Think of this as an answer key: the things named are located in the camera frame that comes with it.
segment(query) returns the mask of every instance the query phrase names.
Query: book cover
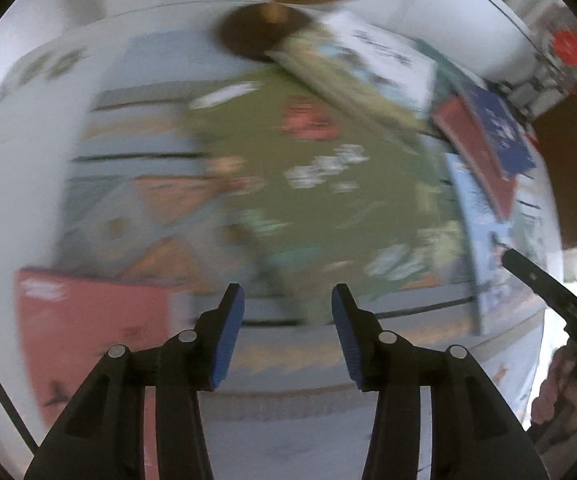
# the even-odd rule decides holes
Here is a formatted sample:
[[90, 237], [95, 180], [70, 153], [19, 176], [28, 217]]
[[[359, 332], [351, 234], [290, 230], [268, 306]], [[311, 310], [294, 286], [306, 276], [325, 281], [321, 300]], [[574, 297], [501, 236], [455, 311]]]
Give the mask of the book cover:
[[523, 139], [523, 131], [504, 100], [473, 83], [461, 82], [459, 89], [464, 103], [494, 150], [500, 173], [510, 178], [532, 170], [535, 163]]
[[425, 127], [436, 63], [407, 38], [345, 11], [299, 30], [270, 55], [356, 117], [399, 128]]
[[[172, 289], [133, 286], [22, 269], [16, 283], [22, 349], [38, 407], [47, 427], [115, 344], [132, 351], [169, 337]], [[156, 480], [155, 397], [144, 403], [146, 479]]]
[[471, 247], [479, 332], [487, 334], [495, 323], [521, 308], [533, 295], [528, 286], [501, 264], [501, 256], [507, 248], [514, 248], [522, 254], [527, 254], [528, 248], [525, 240], [517, 236], [521, 231], [515, 218], [517, 208], [510, 221], [497, 220], [468, 165], [455, 153], [447, 153], [446, 160]]
[[462, 99], [457, 96], [450, 98], [433, 112], [432, 119], [475, 173], [497, 218], [507, 221], [513, 208], [517, 179], [504, 178], [497, 172], [494, 154], [485, 134]]
[[339, 282], [366, 302], [454, 282], [462, 229], [419, 143], [370, 130], [278, 66], [190, 108], [233, 223], [304, 319], [329, 322]]

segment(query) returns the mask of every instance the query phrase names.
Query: gray cloth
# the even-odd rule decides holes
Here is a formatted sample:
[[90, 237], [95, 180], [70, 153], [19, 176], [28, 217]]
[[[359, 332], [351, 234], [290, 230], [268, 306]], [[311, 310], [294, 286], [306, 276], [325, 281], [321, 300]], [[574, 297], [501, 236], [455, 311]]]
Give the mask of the gray cloth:
[[565, 434], [562, 429], [569, 416], [569, 411], [562, 411], [535, 443], [535, 449], [542, 457], [551, 480], [562, 478], [577, 460], [577, 430]]

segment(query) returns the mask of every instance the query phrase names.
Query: green book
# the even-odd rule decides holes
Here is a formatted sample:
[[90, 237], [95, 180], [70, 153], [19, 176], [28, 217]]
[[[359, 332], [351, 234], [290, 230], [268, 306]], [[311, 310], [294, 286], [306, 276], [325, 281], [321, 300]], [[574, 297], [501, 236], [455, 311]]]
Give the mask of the green book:
[[459, 217], [419, 143], [332, 107], [279, 66], [220, 84], [187, 117], [232, 222], [312, 324], [331, 290], [364, 304], [459, 281]]

